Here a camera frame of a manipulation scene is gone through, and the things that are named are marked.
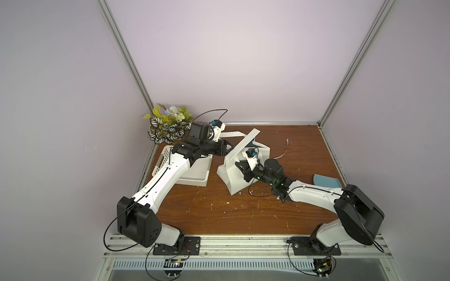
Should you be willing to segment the white insulated delivery bag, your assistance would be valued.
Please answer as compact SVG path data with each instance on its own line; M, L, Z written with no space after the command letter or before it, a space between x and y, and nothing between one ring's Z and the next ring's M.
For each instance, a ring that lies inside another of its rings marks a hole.
M234 131L220 134L222 141L227 138L242 138L227 152L224 163L217 169L219 178L231 195L241 192L256 181L278 187L287 180L278 160L270 158L270 148L255 140L259 133L260 131L254 128L250 133Z

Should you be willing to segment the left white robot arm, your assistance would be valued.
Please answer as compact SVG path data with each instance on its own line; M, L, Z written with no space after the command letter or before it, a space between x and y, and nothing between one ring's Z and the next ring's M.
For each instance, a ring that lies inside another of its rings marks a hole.
M178 179L201 158L210 155L226 156L233 146L220 134L226 125L194 122L187 137L173 146L168 162L132 197L123 197L117 204L117 230L119 234L148 248L162 244L180 252L185 234L180 229L163 224L157 212Z

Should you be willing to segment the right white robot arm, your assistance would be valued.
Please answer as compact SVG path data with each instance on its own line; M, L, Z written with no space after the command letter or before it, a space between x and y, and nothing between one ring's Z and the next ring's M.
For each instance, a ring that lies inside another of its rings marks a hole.
M344 188L326 188L309 185L284 174L276 159L267 159L263 165L248 161L235 163L246 182L253 179L271 186L272 194L281 201L317 206L337 215L337 219L319 224L309 237L310 247L318 252L336 244L354 240L363 245L374 245L384 220L383 211L355 185Z

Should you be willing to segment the white perforated plastic basket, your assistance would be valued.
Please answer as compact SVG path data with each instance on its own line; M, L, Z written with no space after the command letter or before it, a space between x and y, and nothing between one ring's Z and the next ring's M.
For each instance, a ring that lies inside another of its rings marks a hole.
M166 145L153 170L151 176L155 176L157 172L162 168L169 160L169 153L173 148L172 145ZM212 155L198 159L191 168L189 168L180 178L177 180L177 185L198 186L206 187L209 178L210 167L212 163Z

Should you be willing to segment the artificial plant with striped leaves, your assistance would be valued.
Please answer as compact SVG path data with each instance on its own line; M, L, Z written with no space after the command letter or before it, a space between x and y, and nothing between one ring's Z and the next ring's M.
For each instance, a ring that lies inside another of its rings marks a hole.
M151 113L143 116L149 121L148 138L155 144L175 145L186 137L194 120L185 106L166 107L157 104Z

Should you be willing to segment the teal dustpan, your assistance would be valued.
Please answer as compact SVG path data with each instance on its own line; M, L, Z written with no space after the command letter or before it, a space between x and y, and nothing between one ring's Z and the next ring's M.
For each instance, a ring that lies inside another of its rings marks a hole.
M320 174L314 174L313 183L315 186L333 188L333 189L341 189L342 184L339 179L334 177L323 176Z

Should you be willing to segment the right circuit board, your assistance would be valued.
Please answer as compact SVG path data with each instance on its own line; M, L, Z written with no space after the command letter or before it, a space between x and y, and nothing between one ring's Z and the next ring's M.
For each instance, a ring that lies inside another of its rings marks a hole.
M330 257L324 259L314 259L313 260L313 273L315 273L319 278L326 277L329 279L329 275L333 271L333 263Z

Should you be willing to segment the circuit board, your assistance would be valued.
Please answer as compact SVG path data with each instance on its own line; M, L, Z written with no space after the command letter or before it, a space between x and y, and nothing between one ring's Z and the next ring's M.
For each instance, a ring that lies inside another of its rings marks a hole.
M319 278L326 277L329 279L329 275L333 271L333 263L330 257L324 259L314 259L313 260L313 273L315 273Z
M163 270L168 279L177 279L184 270L185 260L166 259Z

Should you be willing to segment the left circuit board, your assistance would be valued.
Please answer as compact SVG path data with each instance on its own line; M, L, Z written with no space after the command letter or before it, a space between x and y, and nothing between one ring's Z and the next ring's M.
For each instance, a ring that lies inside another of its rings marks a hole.
M185 260L166 259L163 270L168 279L177 279L184 270Z

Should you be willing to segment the aluminium mounting rail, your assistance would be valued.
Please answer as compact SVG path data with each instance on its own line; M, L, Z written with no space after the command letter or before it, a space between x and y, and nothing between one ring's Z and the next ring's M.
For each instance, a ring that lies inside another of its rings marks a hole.
M108 245L98 270L106 276L113 270L157 271L165 274L163 265L166 259L185 260L184 271L188 270L294 270L313 272L313 260L330 257L338 259L375 259L383 265L392 257L383 237L376 237L374 246L365 246L356 241L338 244L340 256L295 256L287 243L289 235L201 235L199 255L152 254L155 246L144 248L122 235L114 235Z

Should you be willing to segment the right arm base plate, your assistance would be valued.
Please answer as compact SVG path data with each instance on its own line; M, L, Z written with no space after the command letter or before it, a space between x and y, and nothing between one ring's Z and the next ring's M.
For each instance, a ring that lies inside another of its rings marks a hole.
M328 256L342 255L338 244L331 247L323 246L319 241L311 240L309 237L291 237L287 239L287 243L291 244L295 256Z

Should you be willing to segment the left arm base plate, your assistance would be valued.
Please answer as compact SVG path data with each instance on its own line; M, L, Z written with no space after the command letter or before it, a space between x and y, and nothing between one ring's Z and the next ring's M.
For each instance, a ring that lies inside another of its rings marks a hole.
M177 241L174 246L165 244L156 244L152 254L155 256L162 255L199 255L201 246L201 237L187 236Z

